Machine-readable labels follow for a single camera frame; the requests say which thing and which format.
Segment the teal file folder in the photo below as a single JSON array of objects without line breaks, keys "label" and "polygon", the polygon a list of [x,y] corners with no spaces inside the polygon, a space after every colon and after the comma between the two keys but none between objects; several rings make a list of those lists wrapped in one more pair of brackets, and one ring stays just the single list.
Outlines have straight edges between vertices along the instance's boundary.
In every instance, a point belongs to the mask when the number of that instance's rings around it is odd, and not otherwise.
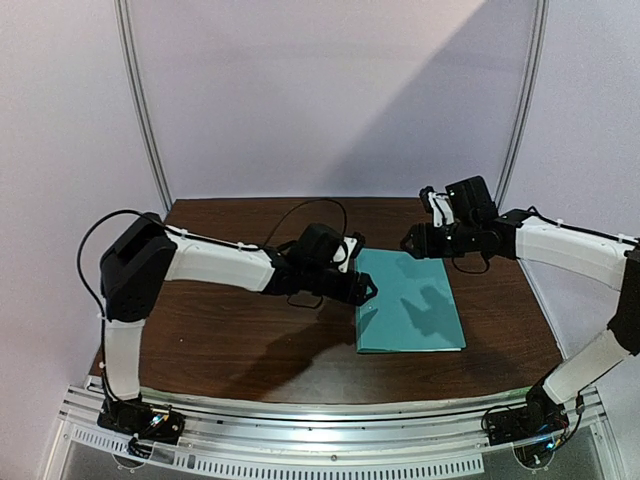
[{"label": "teal file folder", "polygon": [[358,271],[376,296],[356,309],[360,354],[458,352],[466,348],[452,288],[440,259],[416,260],[400,251],[364,249]]}]

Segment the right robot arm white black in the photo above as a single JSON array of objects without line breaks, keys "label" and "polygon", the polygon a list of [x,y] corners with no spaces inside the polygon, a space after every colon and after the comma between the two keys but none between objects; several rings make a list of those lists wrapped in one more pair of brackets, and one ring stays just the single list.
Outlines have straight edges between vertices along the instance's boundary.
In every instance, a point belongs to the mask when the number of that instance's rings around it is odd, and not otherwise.
[{"label": "right robot arm white black", "polygon": [[567,358],[526,394],[526,405],[512,413],[491,414],[486,426],[509,438],[532,437],[566,423],[567,401],[621,362],[639,353],[639,242],[567,225],[542,216],[535,208],[500,213],[481,176],[446,186],[439,193],[420,191],[428,223],[410,227],[400,242],[415,259],[455,260],[478,253],[554,266],[618,292],[615,314],[603,331]]}]

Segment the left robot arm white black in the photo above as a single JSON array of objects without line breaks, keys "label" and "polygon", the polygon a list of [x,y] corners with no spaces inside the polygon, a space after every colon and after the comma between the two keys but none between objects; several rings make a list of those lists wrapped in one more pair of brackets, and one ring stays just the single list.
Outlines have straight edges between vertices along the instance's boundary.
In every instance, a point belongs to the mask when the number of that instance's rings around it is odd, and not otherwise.
[{"label": "left robot arm white black", "polygon": [[233,243],[196,235],[142,214],[103,254],[100,291],[105,396],[111,419],[128,434],[148,426],[140,396],[139,358],[143,328],[163,285],[194,281],[239,287],[271,296],[300,292],[360,307],[378,289],[354,269],[364,246],[359,233],[346,235],[321,223],[281,246]]}]

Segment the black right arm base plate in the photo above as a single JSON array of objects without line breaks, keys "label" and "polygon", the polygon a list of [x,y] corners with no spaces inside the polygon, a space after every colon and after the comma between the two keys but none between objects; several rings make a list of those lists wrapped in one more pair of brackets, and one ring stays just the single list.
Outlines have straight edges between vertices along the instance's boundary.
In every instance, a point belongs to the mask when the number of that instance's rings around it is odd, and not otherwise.
[{"label": "black right arm base plate", "polygon": [[584,398],[579,395],[575,401],[577,421],[573,429],[569,430],[569,417],[563,404],[528,400],[525,406],[519,408],[507,405],[489,408],[483,414],[480,425],[491,445],[547,436],[549,440],[544,448],[554,450],[576,433],[584,411]]}]

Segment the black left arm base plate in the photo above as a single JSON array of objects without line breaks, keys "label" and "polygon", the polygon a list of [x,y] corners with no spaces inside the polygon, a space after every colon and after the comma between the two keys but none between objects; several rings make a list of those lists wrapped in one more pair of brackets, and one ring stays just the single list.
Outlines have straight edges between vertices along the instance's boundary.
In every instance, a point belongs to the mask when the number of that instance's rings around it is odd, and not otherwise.
[{"label": "black left arm base plate", "polygon": [[159,406],[140,399],[107,399],[103,403],[97,425],[139,440],[176,445],[184,431],[186,417],[171,405]]}]

